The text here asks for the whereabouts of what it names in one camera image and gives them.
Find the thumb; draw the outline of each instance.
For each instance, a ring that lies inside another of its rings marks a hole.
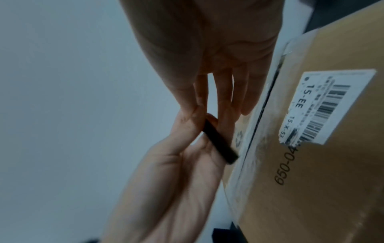
[[[198,106],[188,119],[183,119],[182,112],[175,120],[171,134],[157,143],[151,153],[157,155],[179,155],[201,133],[204,127],[206,111],[203,106]]]

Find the object held in hand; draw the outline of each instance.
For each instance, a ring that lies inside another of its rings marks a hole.
[[[223,136],[217,132],[208,120],[205,120],[203,132],[207,134],[209,140],[211,140],[217,151],[229,165],[233,164],[239,158],[237,153],[225,142]]]

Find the printed number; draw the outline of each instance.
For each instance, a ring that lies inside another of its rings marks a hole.
[[[287,178],[287,173],[285,173],[284,171],[281,171],[280,169],[277,169],[277,172],[276,172],[279,176],[281,176],[283,179]]]
[[[275,181],[279,185],[284,185],[284,180],[282,178],[278,177],[278,176],[275,176]]]
[[[288,148],[289,148],[289,151],[290,151],[292,154],[294,154],[295,151],[298,151],[296,147],[291,147],[291,146],[289,146]]]
[[[284,170],[285,172],[290,171],[289,166],[286,165],[286,164],[284,164],[284,163],[281,163],[281,164],[280,164],[280,168],[281,168],[282,170]]]
[[[292,161],[292,160],[295,159],[295,156],[293,154],[290,154],[290,153],[286,152],[284,154],[284,158],[288,159],[289,161]]]

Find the black item in background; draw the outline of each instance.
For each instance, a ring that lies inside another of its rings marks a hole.
[[[239,158],[237,153],[226,143],[223,136],[216,131],[216,128],[208,121],[205,120],[203,132],[207,134],[209,140],[215,146],[217,151],[225,159],[228,164],[233,164]]]
[[[232,223],[230,229],[213,229],[213,243],[248,243],[240,229]]]
[[[317,0],[305,32],[321,28],[379,0]]]

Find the barcode sticker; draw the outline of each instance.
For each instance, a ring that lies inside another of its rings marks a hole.
[[[279,141],[324,144],[376,71],[303,73],[279,132]]]

